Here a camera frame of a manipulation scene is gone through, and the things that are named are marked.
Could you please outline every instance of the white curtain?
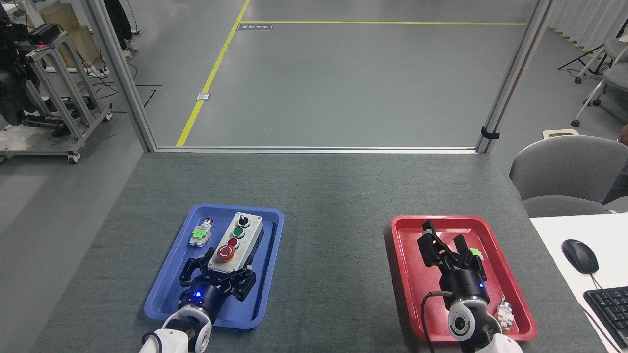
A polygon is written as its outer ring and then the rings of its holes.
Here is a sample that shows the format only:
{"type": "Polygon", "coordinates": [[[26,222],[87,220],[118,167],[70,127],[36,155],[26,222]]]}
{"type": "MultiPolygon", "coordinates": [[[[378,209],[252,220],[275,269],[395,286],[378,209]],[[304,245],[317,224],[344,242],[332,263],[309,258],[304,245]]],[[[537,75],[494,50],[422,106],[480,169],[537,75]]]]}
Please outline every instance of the white curtain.
{"type": "Polygon", "coordinates": [[[585,50],[614,38],[628,19],[626,0],[557,0],[554,7],[549,27],[585,50]]]}

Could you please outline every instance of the person's leg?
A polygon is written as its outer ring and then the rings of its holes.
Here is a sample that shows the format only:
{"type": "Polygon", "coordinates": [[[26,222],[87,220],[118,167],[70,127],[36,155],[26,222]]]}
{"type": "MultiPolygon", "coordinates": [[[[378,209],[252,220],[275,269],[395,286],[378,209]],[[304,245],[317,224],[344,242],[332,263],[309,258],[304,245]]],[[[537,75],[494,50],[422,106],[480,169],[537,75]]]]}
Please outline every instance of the person's leg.
{"type": "Polygon", "coordinates": [[[120,48],[126,50],[126,42],[124,40],[130,40],[133,34],[131,33],[131,25],[126,18],[124,8],[122,8],[119,0],[104,0],[104,3],[120,43],[120,48]]]}
{"type": "Polygon", "coordinates": [[[628,195],[628,161],[624,164],[622,171],[617,175],[617,179],[615,179],[615,183],[610,188],[609,193],[606,195],[604,201],[602,201],[602,205],[606,205],[607,203],[628,195]]]}

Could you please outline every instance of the white desk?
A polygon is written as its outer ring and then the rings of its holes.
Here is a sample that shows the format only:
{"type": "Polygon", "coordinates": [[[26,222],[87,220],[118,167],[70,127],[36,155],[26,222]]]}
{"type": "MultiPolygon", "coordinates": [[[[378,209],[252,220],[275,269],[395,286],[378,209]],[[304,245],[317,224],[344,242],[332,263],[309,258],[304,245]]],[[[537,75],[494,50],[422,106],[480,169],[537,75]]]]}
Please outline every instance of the white desk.
{"type": "MultiPolygon", "coordinates": [[[[588,274],[578,272],[567,261],[560,246],[565,239],[582,241],[593,250],[597,257],[600,269],[593,275],[602,285],[602,288],[628,286],[628,256],[626,255],[626,249],[628,249],[628,214],[543,217],[531,218],[530,220],[578,303],[587,309],[598,322],[598,325],[605,330],[583,297],[585,291],[595,289],[591,277],[588,274]]],[[[610,346],[597,327],[592,325],[607,350],[617,352],[610,346]]]]}

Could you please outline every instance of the gray carpet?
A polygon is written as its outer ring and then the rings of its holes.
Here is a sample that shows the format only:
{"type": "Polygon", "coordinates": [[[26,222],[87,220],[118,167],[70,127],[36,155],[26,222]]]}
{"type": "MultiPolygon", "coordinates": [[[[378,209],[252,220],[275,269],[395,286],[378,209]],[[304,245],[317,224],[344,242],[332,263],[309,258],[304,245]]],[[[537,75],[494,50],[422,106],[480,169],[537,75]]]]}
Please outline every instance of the gray carpet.
{"type": "Polygon", "coordinates": [[[146,295],[200,203],[286,216],[264,320],[214,329],[212,351],[426,351],[408,324],[390,242],[389,222],[401,214],[489,221],[539,327],[524,352],[603,349],[488,155],[158,153],[141,158],[33,351],[138,351],[161,325],[144,316],[146,295]]]}

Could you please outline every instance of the blue tray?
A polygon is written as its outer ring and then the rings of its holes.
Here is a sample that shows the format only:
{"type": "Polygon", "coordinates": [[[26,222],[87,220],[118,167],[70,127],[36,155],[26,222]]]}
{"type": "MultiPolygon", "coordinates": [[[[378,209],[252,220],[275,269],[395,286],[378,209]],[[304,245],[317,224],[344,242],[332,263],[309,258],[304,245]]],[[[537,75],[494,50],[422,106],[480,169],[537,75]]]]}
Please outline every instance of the blue tray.
{"type": "MultiPolygon", "coordinates": [[[[256,283],[246,300],[238,301],[230,296],[225,301],[214,326],[247,330],[262,321],[273,278],[284,215],[276,209],[214,204],[200,204],[190,210],[144,303],[146,316],[165,321],[177,310],[179,295],[183,291],[178,279],[183,265],[188,258],[203,256],[210,247],[215,249],[236,212],[258,215],[264,220],[264,236],[253,258],[256,283]],[[206,218],[214,220],[212,236],[203,247],[191,246],[189,242],[194,227],[206,218]]],[[[196,270],[192,278],[199,274],[200,271],[196,270]]]]}

